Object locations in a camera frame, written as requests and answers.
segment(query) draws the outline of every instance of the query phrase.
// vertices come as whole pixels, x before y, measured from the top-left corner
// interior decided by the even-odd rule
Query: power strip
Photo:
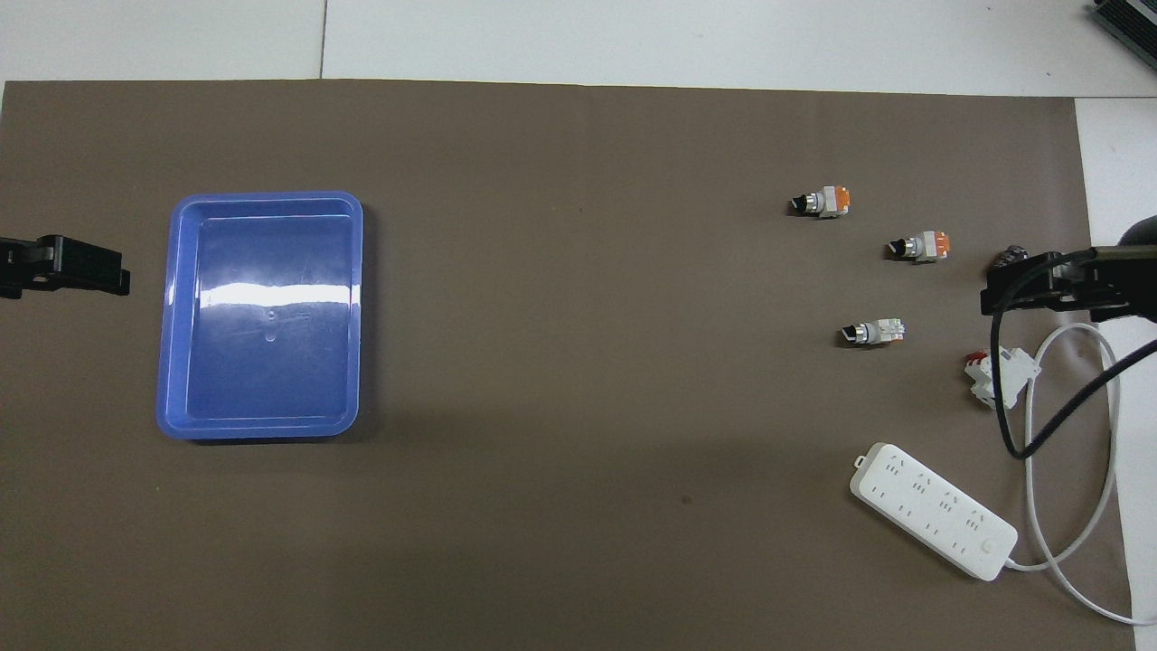
[[[856,459],[852,493],[965,572],[990,582],[1016,545],[1012,525],[892,444]]]

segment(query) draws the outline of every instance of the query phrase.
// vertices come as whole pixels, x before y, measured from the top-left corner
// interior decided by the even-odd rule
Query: brown table surface
[[[997,251],[1088,245],[1079,160],[1062,98],[9,82],[0,234],[120,250],[133,289],[0,304],[0,646],[1130,649],[1042,574],[971,579],[848,491],[890,442],[1027,532],[963,358]],[[788,213],[828,183],[852,214]],[[358,422],[168,439],[172,207],[308,188],[366,208]],[[885,258],[930,228],[950,259]],[[904,343],[840,346],[890,316]],[[1062,319],[1011,315],[1007,346]],[[1059,346],[1041,413],[1098,364]],[[1056,545],[1104,422],[1101,399],[1039,457]],[[1128,608],[1115,504],[1070,574]]]

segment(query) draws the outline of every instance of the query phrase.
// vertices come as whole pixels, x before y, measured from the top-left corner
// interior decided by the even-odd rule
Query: blue tray
[[[332,437],[358,416],[362,208],[197,194],[172,212],[156,420],[178,439]]]

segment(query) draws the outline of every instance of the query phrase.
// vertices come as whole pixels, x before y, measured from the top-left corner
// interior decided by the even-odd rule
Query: white power cord
[[[1091,334],[1093,339],[1096,339],[1097,342],[1100,343],[1101,349],[1105,352],[1105,356],[1110,361],[1110,365],[1117,364],[1117,356],[1113,354],[1113,349],[1112,347],[1110,347],[1108,341],[1106,341],[1105,336],[1100,334],[1100,331],[1097,331],[1096,328],[1092,327],[1092,325],[1089,325],[1088,323],[1070,323],[1068,325],[1062,325],[1062,327],[1057,328],[1056,331],[1053,331],[1053,333],[1049,334],[1044,342],[1041,342],[1040,349],[1037,350],[1037,357],[1036,357],[1036,362],[1038,365],[1040,365],[1041,361],[1045,357],[1045,354],[1048,352],[1048,347],[1052,346],[1053,341],[1055,341],[1056,338],[1063,335],[1064,333],[1068,333],[1069,331],[1085,331],[1089,334]],[[1040,528],[1040,519],[1037,516],[1037,496],[1036,491],[1033,490],[1032,458],[1030,457],[1029,459],[1025,459],[1024,481],[1025,481],[1025,498],[1029,506],[1029,524],[1032,526],[1032,534],[1034,541],[1037,542],[1037,546],[1040,548],[1040,552],[1045,555],[1045,562],[1036,565],[1022,565],[1009,558],[1008,561],[1004,562],[1004,567],[1012,570],[1019,570],[1022,572],[1033,572],[1038,570],[1049,569],[1056,576],[1057,580],[1061,582],[1061,585],[1064,587],[1064,590],[1068,591],[1069,594],[1071,594],[1077,601],[1085,605],[1091,611],[1125,624],[1132,624],[1135,627],[1147,627],[1157,624],[1157,620],[1135,620],[1133,617],[1119,615],[1117,613],[1113,613],[1112,611],[1108,611],[1106,608],[1103,608],[1093,604],[1084,594],[1081,594],[1081,591],[1078,591],[1069,582],[1069,579],[1064,576],[1064,572],[1061,571],[1061,564],[1060,564],[1061,561],[1063,561],[1074,552],[1076,552],[1076,549],[1081,547],[1081,545],[1085,541],[1085,539],[1089,538],[1089,534],[1092,533],[1092,530],[1097,526],[1097,523],[1100,520],[1100,517],[1105,512],[1105,506],[1108,504],[1110,495],[1112,495],[1113,493],[1113,486],[1115,483],[1114,469],[1117,468],[1117,424],[1118,424],[1118,414],[1121,406],[1121,392],[1117,385],[1119,379],[1114,379],[1113,383],[1111,383],[1110,386],[1107,387],[1107,391],[1110,393],[1108,469],[1105,473],[1105,484],[1100,493],[1100,500],[1097,501],[1097,508],[1093,510],[1092,517],[1089,518],[1089,523],[1085,525],[1084,530],[1081,531],[1077,538],[1075,538],[1073,542],[1070,542],[1069,546],[1064,548],[1063,552],[1054,556],[1052,550],[1048,548],[1048,541],[1045,540],[1045,534]],[[1036,379],[1029,380],[1029,389],[1025,394],[1025,401],[1024,401],[1025,402],[1024,439],[1026,444],[1032,441],[1032,435],[1033,435],[1032,410],[1033,410],[1036,384],[1037,384]]]

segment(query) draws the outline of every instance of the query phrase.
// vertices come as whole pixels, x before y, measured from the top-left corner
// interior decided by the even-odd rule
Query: white tile
[[[3,0],[0,80],[315,77],[324,0]]]
[[[1157,95],[1055,0],[330,0],[327,77]]]
[[[1157,99],[1077,99],[1077,131],[1093,244],[1115,244],[1134,222],[1157,214]],[[1157,339],[1157,324],[1122,318],[1101,324],[1118,357]],[[1157,360],[1121,375],[1119,497],[1133,612],[1157,617]],[[1157,627],[1136,630],[1138,651],[1157,651]]]

